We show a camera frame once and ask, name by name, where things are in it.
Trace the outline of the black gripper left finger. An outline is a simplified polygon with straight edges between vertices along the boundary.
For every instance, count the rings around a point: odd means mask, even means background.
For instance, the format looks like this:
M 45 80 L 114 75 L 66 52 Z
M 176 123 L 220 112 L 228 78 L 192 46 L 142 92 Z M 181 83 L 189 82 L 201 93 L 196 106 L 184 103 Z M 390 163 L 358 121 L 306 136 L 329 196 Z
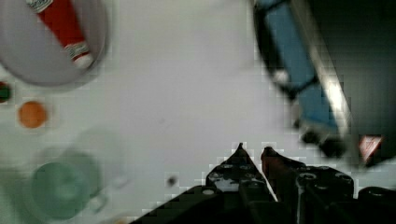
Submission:
M 239 144 L 205 183 L 184 191 L 130 224 L 254 224 L 247 196 L 271 202 L 263 175 Z

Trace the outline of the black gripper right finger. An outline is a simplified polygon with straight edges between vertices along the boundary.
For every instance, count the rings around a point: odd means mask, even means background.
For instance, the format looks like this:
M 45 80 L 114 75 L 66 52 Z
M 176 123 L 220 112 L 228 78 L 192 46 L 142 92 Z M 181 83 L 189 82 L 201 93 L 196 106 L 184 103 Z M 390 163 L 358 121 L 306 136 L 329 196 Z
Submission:
M 271 147 L 262 171 L 296 224 L 396 224 L 395 191 L 366 187 L 354 197 L 351 176 L 329 166 L 308 166 Z

